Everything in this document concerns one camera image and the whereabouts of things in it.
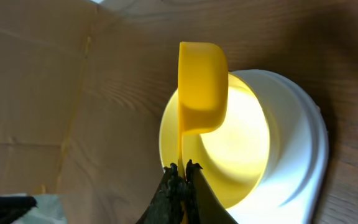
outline brown wooden surface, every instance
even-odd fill
[[[311,95],[330,140],[314,221],[358,223],[358,1],[105,0],[91,30],[63,169],[69,220],[140,217],[162,176],[158,126],[178,44],[200,41],[220,45],[231,71],[277,72]]]

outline yellow scoop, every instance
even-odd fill
[[[208,133],[224,121],[228,92],[227,62],[220,47],[180,43],[178,65],[178,173],[185,176],[183,135]]]

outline yellow cup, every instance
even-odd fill
[[[177,162],[178,94],[172,95],[160,127],[162,166]],[[256,188],[268,166],[269,125],[264,111],[245,82],[229,73],[225,120],[217,130],[186,135],[183,163],[189,159],[203,167],[203,175],[219,202],[230,208]]]

